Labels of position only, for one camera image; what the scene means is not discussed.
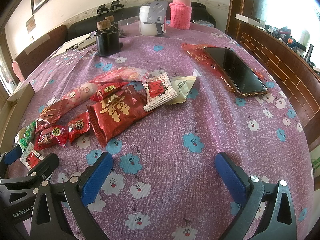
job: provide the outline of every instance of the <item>window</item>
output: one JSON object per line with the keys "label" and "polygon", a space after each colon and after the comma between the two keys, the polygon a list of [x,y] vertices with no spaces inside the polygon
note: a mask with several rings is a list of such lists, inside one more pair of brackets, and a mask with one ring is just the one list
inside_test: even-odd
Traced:
{"label": "window", "polygon": [[260,19],[273,27],[287,26],[299,41],[303,30],[310,33],[307,46],[314,46],[310,61],[320,67],[320,7],[315,0],[263,0]]}

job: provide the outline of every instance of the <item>snack packet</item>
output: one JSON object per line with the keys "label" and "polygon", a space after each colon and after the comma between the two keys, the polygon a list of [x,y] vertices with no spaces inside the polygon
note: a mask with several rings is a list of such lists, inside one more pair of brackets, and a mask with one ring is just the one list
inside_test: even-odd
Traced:
{"label": "snack packet", "polygon": [[54,125],[41,132],[36,140],[35,150],[39,151],[53,145],[59,144],[65,147],[68,140],[68,130],[62,125]]}
{"label": "snack packet", "polygon": [[101,87],[90,97],[90,100],[100,102],[105,99],[108,95],[111,95],[118,90],[120,90],[123,86],[129,84],[129,82],[124,83],[107,83]]}
{"label": "snack packet", "polygon": [[87,82],[63,95],[62,99],[68,99],[68,101],[66,102],[62,115],[88,100],[89,97],[95,93],[99,86],[101,86],[101,84]]}
{"label": "snack packet", "polygon": [[87,106],[93,131],[101,146],[105,147],[111,138],[149,114],[143,109],[145,105],[145,96],[129,85],[101,102]]}
{"label": "snack packet", "polygon": [[27,130],[27,127],[28,126],[25,126],[25,127],[21,128],[20,131],[17,133],[16,137],[14,138],[14,146],[17,146],[18,145],[18,141],[20,139],[24,138],[24,133]]}
{"label": "snack packet", "polygon": [[28,144],[34,139],[35,137],[35,129],[36,129],[36,120],[32,121],[24,132],[24,137],[18,140],[18,144],[20,145],[22,151],[24,151]]}
{"label": "snack packet", "polygon": [[173,105],[178,103],[184,103],[187,100],[187,96],[196,81],[195,76],[191,77],[179,77],[171,82],[173,89],[178,93],[178,96],[166,102],[165,105]]}
{"label": "snack packet", "polygon": [[145,69],[135,67],[121,67],[115,70],[103,73],[89,82],[93,83],[110,83],[122,81],[141,81],[144,83],[149,77],[149,72]]}
{"label": "snack packet", "polygon": [[20,161],[27,167],[28,171],[34,168],[34,166],[36,166],[43,159],[44,157],[35,151],[32,143],[28,144],[28,147],[20,157]]}
{"label": "snack packet", "polygon": [[90,130],[89,113],[84,112],[68,123],[69,141],[73,142],[82,133]]}
{"label": "snack packet", "polygon": [[143,86],[147,93],[147,105],[144,106],[146,112],[178,96],[171,86],[167,73],[149,78]]}
{"label": "snack packet", "polygon": [[64,107],[67,102],[68,99],[63,99],[43,109],[36,121],[36,133],[54,125],[63,115],[65,110]]}

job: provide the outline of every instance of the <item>blue gripper pad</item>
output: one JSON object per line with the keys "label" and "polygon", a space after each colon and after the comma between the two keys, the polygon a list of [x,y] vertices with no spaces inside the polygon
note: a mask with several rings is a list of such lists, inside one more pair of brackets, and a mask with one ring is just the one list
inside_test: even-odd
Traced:
{"label": "blue gripper pad", "polygon": [[236,203],[244,206],[244,204],[247,202],[246,185],[240,178],[239,174],[237,174],[237,172],[240,172],[242,169],[236,166],[224,152],[219,153],[216,156],[214,165],[224,184],[227,186],[233,200]]}
{"label": "blue gripper pad", "polygon": [[5,154],[4,163],[6,165],[11,165],[16,160],[18,160],[22,156],[21,147],[18,145],[17,147],[13,148],[10,152]]}
{"label": "blue gripper pad", "polygon": [[113,165],[112,155],[107,153],[82,187],[81,201],[84,206],[93,203]]}

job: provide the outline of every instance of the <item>white plastic container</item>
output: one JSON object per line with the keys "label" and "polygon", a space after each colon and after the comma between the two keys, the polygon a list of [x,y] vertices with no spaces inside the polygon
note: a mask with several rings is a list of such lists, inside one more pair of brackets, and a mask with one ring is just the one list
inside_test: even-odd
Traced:
{"label": "white plastic container", "polygon": [[[156,25],[154,23],[144,24],[144,22],[147,22],[148,20],[149,9],[150,9],[150,5],[140,7],[140,13],[139,13],[140,33],[143,36],[156,36],[158,35]],[[161,25],[163,33],[166,33],[165,20],[166,19],[164,18],[164,24]]]}

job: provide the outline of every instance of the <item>phone case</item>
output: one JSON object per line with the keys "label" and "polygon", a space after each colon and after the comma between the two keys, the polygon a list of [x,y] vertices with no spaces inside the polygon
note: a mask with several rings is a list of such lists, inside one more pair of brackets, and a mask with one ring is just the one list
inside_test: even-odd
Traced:
{"label": "phone case", "polygon": [[216,63],[216,61],[211,57],[211,55],[206,51],[207,47],[204,47],[204,52],[207,54],[207,56],[215,63],[215,66],[220,70],[221,74],[223,75],[223,78],[229,83],[229,85],[233,88],[234,93],[239,98],[247,98],[247,97],[254,97],[254,96],[264,96],[268,93],[268,88],[266,87],[266,90],[264,91],[258,91],[258,92],[249,92],[249,93],[243,93],[236,84],[232,81],[232,79],[229,77],[227,72],[219,66],[219,64]]}

